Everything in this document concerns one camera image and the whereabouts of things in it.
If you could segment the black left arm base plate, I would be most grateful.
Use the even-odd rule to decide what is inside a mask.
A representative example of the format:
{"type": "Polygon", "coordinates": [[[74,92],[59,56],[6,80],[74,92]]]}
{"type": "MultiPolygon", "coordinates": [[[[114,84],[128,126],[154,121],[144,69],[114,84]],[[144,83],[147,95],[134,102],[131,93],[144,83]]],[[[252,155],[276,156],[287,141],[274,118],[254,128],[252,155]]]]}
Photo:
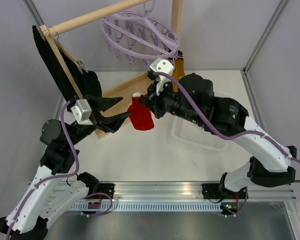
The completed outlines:
{"type": "Polygon", "coordinates": [[[107,196],[96,193],[104,193],[108,195],[111,199],[114,197],[115,193],[115,184],[114,183],[99,183],[97,187],[88,191],[88,197],[86,199],[108,199],[107,196]]]}

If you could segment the mustard yellow sock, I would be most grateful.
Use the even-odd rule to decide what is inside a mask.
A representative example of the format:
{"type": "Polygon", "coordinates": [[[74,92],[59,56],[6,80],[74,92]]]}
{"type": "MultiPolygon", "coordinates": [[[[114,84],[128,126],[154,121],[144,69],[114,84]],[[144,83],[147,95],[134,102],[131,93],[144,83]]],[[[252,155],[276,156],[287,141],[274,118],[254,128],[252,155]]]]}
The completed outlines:
{"type": "MultiPolygon", "coordinates": [[[[178,82],[180,80],[180,77],[179,77],[179,74],[178,74],[178,70],[177,69],[174,69],[173,70],[173,73],[172,73],[172,77],[178,82]]],[[[178,86],[173,82],[172,83],[172,87],[173,87],[173,91],[175,93],[178,92],[178,86]]]]}

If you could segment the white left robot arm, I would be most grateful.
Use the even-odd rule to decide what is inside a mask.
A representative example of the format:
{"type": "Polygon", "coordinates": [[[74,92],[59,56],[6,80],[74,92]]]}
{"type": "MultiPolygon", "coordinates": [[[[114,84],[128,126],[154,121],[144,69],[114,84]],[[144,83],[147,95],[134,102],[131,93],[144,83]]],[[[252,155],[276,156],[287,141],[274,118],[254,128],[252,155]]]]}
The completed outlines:
{"type": "Polygon", "coordinates": [[[46,145],[36,174],[24,196],[7,216],[0,218],[0,232],[8,240],[42,240],[48,230],[74,203],[99,194],[99,181],[88,172],[78,173],[79,150],[75,145],[99,129],[115,133],[129,112],[105,117],[103,112],[122,97],[85,95],[64,103],[60,119],[51,119],[41,129],[46,145]]]}

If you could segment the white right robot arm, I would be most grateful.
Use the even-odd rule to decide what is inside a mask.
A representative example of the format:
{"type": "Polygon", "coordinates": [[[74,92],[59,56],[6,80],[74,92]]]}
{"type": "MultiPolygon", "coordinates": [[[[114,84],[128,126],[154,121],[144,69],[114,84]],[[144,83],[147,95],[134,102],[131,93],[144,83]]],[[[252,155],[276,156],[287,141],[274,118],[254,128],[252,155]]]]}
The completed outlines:
{"type": "Polygon", "coordinates": [[[296,148],[271,138],[237,100],[215,96],[211,80],[191,73],[177,82],[178,91],[174,92],[168,74],[150,70],[147,77],[153,83],[141,102],[157,119],[169,113],[223,140],[233,141],[252,155],[244,166],[222,174],[218,185],[222,198],[229,199],[251,185],[273,188],[295,182],[291,158],[296,148]]]}

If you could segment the mustard sock brown cuff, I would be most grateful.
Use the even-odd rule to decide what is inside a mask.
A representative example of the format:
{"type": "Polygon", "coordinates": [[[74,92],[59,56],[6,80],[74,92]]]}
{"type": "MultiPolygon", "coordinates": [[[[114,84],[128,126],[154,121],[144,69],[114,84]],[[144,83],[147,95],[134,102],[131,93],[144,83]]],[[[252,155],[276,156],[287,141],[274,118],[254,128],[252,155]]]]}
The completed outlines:
{"type": "Polygon", "coordinates": [[[183,52],[178,50],[177,52],[177,58],[174,61],[175,63],[175,70],[176,70],[176,74],[177,76],[183,77],[185,75],[185,70],[184,70],[184,56],[183,56],[183,52]]]}

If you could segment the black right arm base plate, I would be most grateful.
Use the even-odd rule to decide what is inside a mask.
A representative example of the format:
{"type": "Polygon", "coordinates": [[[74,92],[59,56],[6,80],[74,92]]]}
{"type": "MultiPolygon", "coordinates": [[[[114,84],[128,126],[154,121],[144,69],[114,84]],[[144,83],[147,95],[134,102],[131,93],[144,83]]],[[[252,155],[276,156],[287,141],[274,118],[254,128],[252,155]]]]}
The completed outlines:
{"type": "Polygon", "coordinates": [[[236,200],[245,199],[247,189],[241,188],[239,191],[231,191],[221,186],[219,183],[203,183],[201,185],[202,195],[205,200],[236,200]]]}

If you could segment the purple round clip hanger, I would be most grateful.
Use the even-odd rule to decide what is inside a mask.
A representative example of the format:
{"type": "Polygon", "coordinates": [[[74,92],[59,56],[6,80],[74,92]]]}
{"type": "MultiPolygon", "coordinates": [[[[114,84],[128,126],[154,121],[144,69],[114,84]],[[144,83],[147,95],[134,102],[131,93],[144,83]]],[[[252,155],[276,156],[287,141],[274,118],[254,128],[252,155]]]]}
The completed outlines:
{"type": "Polygon", "coordinates": [[[143,12],[124,10],[104,17],[101,28],[109,51],[118,61],[126,57],[131,66],[140,59],[147,67],[157,58],[168,60],[172,65],[178,58],[180,40],[177,33],[150,13],[151,5],[143,4],[143,12]]]}

